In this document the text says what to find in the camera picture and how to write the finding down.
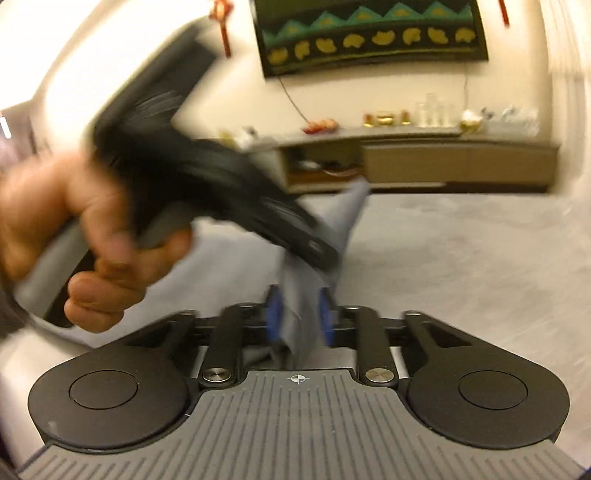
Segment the person's left hand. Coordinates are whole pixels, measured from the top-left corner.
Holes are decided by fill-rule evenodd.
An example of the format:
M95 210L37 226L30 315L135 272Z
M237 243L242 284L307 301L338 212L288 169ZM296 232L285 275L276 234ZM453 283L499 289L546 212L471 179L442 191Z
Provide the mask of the person's left hand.
M82 154L29 159L1 178L1 299L8 324L27 314L111 329L192 246L189 226L138 247L131 200L105 166Z

